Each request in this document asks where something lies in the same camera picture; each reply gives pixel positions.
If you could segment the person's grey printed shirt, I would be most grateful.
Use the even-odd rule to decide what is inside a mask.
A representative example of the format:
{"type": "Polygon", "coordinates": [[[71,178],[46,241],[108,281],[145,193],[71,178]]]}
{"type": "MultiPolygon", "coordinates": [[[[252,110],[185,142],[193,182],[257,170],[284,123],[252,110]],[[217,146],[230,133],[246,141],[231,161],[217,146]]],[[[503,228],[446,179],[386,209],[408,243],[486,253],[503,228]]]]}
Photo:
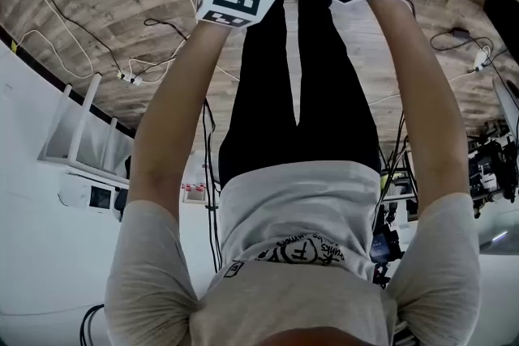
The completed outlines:
{"type": "Polygon", "coordinates": [[[272,166],[221,192],[223,268],[191,284],[178,223],[129,203],[109,275],[114,346],[252,346],[282,331],[334,327],[375,346],[466,346],[478,319],[480,266],[472,199],[450,194],[420,216],[385,288],[369,251],[376,171],[351,161],[272,166]]]}

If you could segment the black bag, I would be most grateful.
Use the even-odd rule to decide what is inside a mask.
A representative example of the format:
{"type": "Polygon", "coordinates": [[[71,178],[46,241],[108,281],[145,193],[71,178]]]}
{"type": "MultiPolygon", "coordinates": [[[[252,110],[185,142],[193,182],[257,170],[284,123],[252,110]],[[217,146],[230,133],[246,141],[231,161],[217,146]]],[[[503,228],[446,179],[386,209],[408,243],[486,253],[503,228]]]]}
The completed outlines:
{"type": "MultiPolygon", "coordinates": [[[[131,156],[128,156],[125,160],[125,169],[126,169],[126,179],[130,179],[130,173],[131,173],[131,156]]],[[[128,196],[128,189],[120,189],[117,195],[117,198],[114,202],[114,212],[116,219],[121,222],[124,209],[127,205],[127,196],[128,196]]]]}

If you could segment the person's left forearm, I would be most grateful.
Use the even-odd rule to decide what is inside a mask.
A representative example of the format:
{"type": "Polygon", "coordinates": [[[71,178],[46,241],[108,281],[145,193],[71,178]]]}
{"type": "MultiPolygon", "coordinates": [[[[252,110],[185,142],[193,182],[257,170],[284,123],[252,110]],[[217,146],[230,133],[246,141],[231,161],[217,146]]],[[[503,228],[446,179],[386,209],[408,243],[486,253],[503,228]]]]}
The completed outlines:
{"type": "Polygon", "coordinates": [[[201,21],[143,115],[131,157],[130,188],[180,180],[203,103],[231,29],[201,21]]]}

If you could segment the person's black trousers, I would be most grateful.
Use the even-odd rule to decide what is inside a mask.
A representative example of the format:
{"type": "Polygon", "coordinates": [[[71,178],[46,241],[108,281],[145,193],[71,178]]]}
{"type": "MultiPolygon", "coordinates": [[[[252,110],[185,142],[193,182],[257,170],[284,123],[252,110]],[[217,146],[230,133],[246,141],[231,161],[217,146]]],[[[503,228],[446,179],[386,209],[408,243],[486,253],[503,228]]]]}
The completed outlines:
{"type": "Polygon", "coordinates": [[[222,186],[240,174],[298,162],[346,161],[381,170],[375,122],[331,5],[331,0],[298,0],[299,114],[290,86],[284,0],[247,29],[240,82],[218,156],[222,186]]]}

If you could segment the small white side table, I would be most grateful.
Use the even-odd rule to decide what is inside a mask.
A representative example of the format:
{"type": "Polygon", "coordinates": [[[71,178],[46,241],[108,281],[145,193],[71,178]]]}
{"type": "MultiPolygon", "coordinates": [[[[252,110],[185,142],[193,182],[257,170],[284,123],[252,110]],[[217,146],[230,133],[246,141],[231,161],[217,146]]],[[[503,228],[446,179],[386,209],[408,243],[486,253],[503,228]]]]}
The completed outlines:
{"type": "Polygon", "coordinates": [[[133,149],[133,138],[117,118],[105,120],[99,116],[93,100],[100,84],[101,75],[96,73],[81,105],[70,98],[71,85],[65,86],[37,161],[127,188],[126,161],[133,149]]]}

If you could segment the black metal rack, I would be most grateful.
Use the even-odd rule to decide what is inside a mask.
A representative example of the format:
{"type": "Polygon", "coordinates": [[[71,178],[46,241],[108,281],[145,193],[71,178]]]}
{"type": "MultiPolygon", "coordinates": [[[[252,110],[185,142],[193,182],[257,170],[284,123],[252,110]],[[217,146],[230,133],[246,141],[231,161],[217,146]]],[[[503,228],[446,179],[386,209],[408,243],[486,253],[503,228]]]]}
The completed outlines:
{"type": "Polygon", "coordinates": [[[470,194],[478,219],[487,203],[497,199],[515,202],[519,195],[519,148],[502,121],[485,123],[468,139],[470,194]]]}

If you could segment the person's right forearm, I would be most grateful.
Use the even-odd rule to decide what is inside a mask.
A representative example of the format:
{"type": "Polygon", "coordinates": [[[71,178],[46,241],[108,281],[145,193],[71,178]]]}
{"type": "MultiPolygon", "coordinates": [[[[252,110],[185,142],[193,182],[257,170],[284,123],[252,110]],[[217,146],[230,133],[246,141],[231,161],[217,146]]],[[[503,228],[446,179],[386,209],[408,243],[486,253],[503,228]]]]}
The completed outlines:
{"type": "Polygon", "coordinates": [[[392,55],[420,191],[468,190],[468,148],[457,100],[405,0],[370,0],[392,55]]]}

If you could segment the clear box with red labels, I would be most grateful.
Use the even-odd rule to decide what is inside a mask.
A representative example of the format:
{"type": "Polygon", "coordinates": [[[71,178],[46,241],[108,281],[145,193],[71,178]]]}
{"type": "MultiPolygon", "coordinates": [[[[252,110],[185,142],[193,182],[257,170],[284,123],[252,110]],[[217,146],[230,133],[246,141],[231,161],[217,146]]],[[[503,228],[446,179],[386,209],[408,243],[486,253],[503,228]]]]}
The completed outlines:
{"type": "Polygon", "coordinates": [[[202,204],[208,201],[207,179],[205,177],[205,167],[202,162],[190,163],[182,178],[183,203],[202,204]]]}

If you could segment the white power strip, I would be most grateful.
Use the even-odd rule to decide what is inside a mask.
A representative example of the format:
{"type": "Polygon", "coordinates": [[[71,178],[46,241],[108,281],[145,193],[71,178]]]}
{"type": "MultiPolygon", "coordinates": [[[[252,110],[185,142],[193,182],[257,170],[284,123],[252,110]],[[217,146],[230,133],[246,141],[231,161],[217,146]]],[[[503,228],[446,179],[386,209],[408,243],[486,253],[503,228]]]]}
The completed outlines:
{"type": "Polygon", "coordinates": [[[479,72],[491,64],[491,47],[485,45],[480,48],[474,58],[473,71],[479,72]]]}
{"type": "Polygon", "coordinates": [[[128,83],[132,83],[139,86],[142,83],[142,77],[140,75],[133,74],[132,72],[119,71],[117,77],[128,83]]]}

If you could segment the white device with screen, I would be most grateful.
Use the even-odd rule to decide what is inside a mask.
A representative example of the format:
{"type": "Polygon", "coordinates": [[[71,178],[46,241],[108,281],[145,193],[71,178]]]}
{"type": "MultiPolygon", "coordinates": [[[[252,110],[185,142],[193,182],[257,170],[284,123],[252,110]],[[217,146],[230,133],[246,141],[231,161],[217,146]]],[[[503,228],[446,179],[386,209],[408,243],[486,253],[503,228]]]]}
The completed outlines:
{"type": "Polygon", "coordinates": [[[86,177],[64,173],[59,179],[58,199],[67,207],[111,210],[115,202],[115,188],[86,177]]]}

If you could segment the black device with blue label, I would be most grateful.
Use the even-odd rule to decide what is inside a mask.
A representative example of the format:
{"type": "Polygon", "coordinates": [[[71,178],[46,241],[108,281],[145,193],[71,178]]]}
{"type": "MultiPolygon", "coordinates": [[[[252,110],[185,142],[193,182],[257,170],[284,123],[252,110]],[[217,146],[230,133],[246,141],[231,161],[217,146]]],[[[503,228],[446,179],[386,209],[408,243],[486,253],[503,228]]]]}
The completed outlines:
{"type": "Polygon", "coordinates": [[[376,217],[370,250],[371,261],[375,264],[373,283],[385,289],[390,281],[390,278],[386,276],[388,265],[400,260],[403,255],[397,230],[390,229],[384,210],[381,209],[376,217]]]}

